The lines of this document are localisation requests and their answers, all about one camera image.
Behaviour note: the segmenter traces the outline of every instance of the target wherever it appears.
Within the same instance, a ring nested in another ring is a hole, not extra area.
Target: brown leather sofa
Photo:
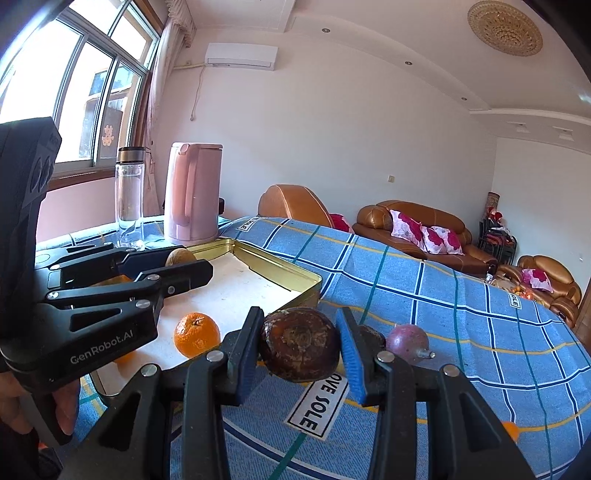
[[[433,255],[423,252],[411,242],[394,238],[391,235],[394,224],[390,210],[405,213],[424,226],[437,225],[453,230],[457,233],[466,255]],[[412,257],[438,262],[475,277],[486,276],[486,273],[494,271],[497,265],[495,257],[471,244],[472,234],[458,217],[418,203],[387,200],[363,207],[357,215],[357,223],[353,225],[353,230],[357,235],[377,240]]]
[[[521,271],[524,268],[544,270],[550,279],[554,292],[537,290],[523,284]],[[582,298],[581,288],[574,281],[573,276],[566,267],[559,261],[543,255],[534,257],[524,255],[517,262],[517,267],[513,265],[499,266],[495,276],[497,278],[506,278],[515,285],[531,290],[536,301],[539,301],[544,307],[560,316],[570,328],[574,328],[579,316],[579,303]]]
[[[271,185],[259,200],[258,214],[335,227],[328,210],[314,192],[301,185]]]

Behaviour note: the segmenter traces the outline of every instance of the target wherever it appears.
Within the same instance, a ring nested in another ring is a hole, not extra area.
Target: glass water bottle
[[[122,147],[115,164],[115,222],[120,247],[144,248],[145,148]]]

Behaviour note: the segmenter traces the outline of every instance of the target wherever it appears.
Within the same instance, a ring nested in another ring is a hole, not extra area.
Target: ceiling medallion
[[[503,2],[486,0],[472,5],[468,23],[484,43],[509,55],[535,55],[544,43],[531,18]]]

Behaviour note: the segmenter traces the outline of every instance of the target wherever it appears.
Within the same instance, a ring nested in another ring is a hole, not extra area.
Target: window glass
[[[115,73],[107,108],[100,130],[99,162],[113,164],[119,147],[127,145],[133,120],[133,107],[140,87],[140,78],[126,66]]]
[[[100,107],[100,93],[112,61],[111,57],[88,43],[82,48],[61,112],[59,131],[62,142],[56,162],[92,158],[93,127]]]
[[[52,116],[80,34],[55,20],[34,33],[0,83],[0,123]]]
[[[122,3],[121,0],[74,0],[70,8],[107,33]]]
[[[129,7],[111,36],[127,53],[144,64],[147,61],[154,39],[143,20]]]

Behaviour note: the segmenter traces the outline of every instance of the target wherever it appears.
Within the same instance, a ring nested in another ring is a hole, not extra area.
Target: brown fruit
[[[386,350],[386,337],[379,331],[367,325],[359,325],[359,332],[373,355]]]
[[[164,264],[165,267],[170,267],[171,265],[178,265],[179,263],[189,263],[195,260],[195,255],[193,255],[189,250],[186,248],[177,248],[176,250],[171,251],[168,254],[168,258],[166,259],[166,263]]]
[[[296,307],[265,318],[259,353],[269,371],[290,382],[314,382],[334,373],[340,337],[318,310]]]

